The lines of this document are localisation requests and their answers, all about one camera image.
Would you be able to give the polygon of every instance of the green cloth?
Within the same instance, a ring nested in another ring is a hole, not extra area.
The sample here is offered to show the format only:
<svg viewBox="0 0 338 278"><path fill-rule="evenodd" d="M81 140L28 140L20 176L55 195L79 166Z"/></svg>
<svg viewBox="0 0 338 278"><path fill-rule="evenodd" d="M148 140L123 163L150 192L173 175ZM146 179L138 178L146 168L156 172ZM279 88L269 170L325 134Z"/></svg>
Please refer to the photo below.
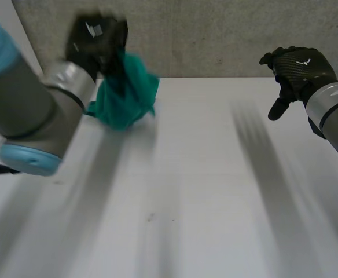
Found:
<svg viewBox="0 0 338 278"><path fill-rule="evenodd" d="M146 72L139 57L124 53L121 59L125 75L105 77L86 112L114 130L126 130L147 112L155 115L159 87L158 77Z"/></svg>

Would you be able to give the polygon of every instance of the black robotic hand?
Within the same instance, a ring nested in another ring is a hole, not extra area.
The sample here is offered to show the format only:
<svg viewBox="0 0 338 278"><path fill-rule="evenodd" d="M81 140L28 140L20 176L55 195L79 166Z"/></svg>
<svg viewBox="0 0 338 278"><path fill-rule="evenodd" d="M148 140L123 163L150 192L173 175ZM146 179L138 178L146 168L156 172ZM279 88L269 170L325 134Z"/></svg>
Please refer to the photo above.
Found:
<svg viewBox="0 0 338 278"><path fill-rule="evenodd" d="M84 68L95 79L123 72L118 52L125 49L128 36L126 20L96 14L79 15L66 45L66 60Z"/></svg>
<svg viewBox="0 0 338 278"><path fill-rule="evenodd" d="M328 60L314 48L279 47L272 53L266 53L259 64L267 64L273 70L276 82L281 85L280 96L268 114L270 120L279 119L291 102L300 100L306 106L319 88L337 82ZM313 122L308 120L313 132L323 137Z"/></svg>

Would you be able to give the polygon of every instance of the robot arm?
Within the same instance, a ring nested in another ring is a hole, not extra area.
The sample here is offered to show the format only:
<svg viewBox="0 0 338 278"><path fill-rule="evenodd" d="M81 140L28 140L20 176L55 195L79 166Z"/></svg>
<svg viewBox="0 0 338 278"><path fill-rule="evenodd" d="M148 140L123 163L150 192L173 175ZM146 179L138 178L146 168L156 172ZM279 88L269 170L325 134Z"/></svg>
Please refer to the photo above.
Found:
<svg viewBox="0 0 338 278"><path fill-rule="evenodd" d="M306 111L338 152L338 82L317 90L308 100Z"/></svg>
<svg viewBox="0 0 338 278"><path fill-rule="evenodd" d="M269 119L279 119L291 102L302 101L313 132L338 152L338 80L325 56L317 49L279 47L259 63L267 64L281 85Z"/></svg>
<svg viewBox="0 0 338 278"><path fill-rule="evenodd" d="M31 71L0 26L0 160L34 175L53 175L95 88L97 72L111 71L125 47L126 21L81 16L67 43L66 59L42 77Z"/></svg>

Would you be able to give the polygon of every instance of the wall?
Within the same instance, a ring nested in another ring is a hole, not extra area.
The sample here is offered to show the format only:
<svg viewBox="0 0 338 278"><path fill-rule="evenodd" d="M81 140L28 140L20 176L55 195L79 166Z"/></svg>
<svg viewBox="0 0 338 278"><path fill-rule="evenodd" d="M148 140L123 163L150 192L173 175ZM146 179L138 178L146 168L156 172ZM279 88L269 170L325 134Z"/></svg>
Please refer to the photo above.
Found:
<svg viewBox="0 0 338 278"><path fill-rule="evenodd" d="M165 77L271 76L279 46L319 48L338 74L338 0L21 0L14 3L42 66L63 53L77 11L128 19L128 50Z"/></svg>

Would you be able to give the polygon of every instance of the white tabletop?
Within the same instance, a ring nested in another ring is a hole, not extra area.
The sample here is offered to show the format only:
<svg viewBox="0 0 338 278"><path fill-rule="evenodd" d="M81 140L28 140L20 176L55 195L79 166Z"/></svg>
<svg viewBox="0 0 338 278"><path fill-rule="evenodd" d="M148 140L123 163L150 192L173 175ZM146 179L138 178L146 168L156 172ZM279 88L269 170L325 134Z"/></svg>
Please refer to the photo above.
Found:
<svg viewBox="0 0 338 278"><path fill-rule="evenodd" d="M55 176L0 176L0 278L338 277L338 154L300 103L267 119L278 92L162 79L155 119L114 133L84 117ZM264 182L236 132L245 107L274 145L255 149L264 167L278 156Z"/></svg>

